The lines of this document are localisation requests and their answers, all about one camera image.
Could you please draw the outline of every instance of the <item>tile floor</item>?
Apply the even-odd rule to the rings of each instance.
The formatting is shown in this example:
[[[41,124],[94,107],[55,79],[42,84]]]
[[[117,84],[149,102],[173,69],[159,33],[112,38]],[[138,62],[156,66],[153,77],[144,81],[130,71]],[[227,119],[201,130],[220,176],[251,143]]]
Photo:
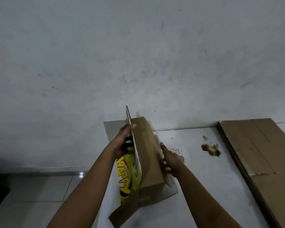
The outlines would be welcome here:
[[[11,177],[11,191],[0,204],[0,228],[45,228],[81,179],[78,175]]]

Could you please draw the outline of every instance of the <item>wall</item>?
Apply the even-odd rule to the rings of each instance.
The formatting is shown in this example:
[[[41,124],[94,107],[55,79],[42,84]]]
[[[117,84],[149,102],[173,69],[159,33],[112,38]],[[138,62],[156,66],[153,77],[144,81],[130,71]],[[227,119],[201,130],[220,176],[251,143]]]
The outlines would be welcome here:
[[[285,122],[285,0],[0,0],[1,169],[91,166],[126,104]]]

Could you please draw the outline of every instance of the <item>person's left hand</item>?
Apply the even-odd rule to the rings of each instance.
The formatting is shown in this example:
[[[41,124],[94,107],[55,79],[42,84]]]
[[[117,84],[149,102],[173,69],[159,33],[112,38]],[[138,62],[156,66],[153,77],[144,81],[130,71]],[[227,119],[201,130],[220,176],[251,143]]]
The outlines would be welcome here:
[[[133,125],[124,125],[120,128],[116,137],[107,145],[107,149],[112,150],[114,159],[123,156],[127,150],[123,149],[122,146],[125,143],[127,135],[136,127],[136,124]]]

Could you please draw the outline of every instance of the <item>brown cardboard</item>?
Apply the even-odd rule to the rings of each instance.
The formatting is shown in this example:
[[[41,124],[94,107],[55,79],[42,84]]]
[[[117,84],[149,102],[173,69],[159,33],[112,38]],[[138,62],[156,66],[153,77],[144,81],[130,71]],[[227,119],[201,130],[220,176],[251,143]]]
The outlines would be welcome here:
[[[219,122],[217,129],[271,227],[285,228],[285,134],[272,119]]]
[[[157,203],[177,193],[163,195],[166,182],[170,183],[171,180],[164,170],[161,149],[147,120],[140,117],[131,119],[131,122],[137,125],[133,132],[141,163],[142,179],[139,191],[129,195],[125,203],[110,215],[109,219],[115,228],[120,227],[140,207]]]

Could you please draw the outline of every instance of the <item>person's right hand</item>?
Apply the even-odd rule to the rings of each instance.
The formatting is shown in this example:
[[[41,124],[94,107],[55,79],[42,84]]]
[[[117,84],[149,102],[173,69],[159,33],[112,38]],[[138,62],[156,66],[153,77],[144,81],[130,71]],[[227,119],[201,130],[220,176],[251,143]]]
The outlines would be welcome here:
[[[182,161],[179,160],[176,153],[171,152],[167,149],[167,147],[161,142],[160,148],[163,151],[164,159],[167,164],[165,164],[165,167],[170,168],[171,170],[167,170],[168,173],[172,174],[174,177],[178,176],[179,169],[183,165]]]

